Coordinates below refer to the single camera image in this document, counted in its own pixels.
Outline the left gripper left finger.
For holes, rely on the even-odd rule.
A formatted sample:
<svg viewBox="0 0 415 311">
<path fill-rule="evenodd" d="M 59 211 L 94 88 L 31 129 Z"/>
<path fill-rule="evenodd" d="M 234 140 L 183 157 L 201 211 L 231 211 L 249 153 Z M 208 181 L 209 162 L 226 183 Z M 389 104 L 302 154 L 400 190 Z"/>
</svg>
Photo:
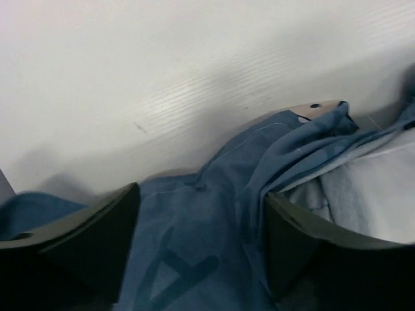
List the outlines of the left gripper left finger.
<svg viewBox="0 0 415 311">
<path fill-rule="evenodd" d="M 140 188 L 86 206 L 43 193 L 1 205 L 2 310 L 111 310 L 129 258 Z"/>
</svg>

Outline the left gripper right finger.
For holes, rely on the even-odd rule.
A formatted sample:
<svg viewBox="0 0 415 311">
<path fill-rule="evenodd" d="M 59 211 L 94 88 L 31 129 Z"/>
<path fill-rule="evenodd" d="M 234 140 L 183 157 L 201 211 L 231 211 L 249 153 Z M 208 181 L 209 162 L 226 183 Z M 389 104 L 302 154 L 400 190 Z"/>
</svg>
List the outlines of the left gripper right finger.
<svg viewBox="0 0 415 311">
<path fill-rule="evenodd" d="M 362 235 L 269 194 L 268 283 L 280 310 L 413 310 L 414 245 Z"/>
</svg>

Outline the blue cartoon pillowcase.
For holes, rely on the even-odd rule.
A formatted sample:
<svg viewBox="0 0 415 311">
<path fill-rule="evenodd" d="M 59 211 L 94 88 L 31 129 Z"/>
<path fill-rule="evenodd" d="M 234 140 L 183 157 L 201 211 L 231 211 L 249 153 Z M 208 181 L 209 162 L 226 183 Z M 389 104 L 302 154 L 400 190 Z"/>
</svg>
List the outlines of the blue cartoon pillowcase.
<svg viewBox="0 0 415 311">
<path fill-rule="evenodd" d="M 197 173 L 138 184 L 139 214 L 111 310 L 280 310 L 268 283 L 267 196 L 284 197 L 358 147 L 414 130 L 413 99 L 381 129 L 361 130 L 348 110 L 342 101 L 281 111 Z"/>
</svg>

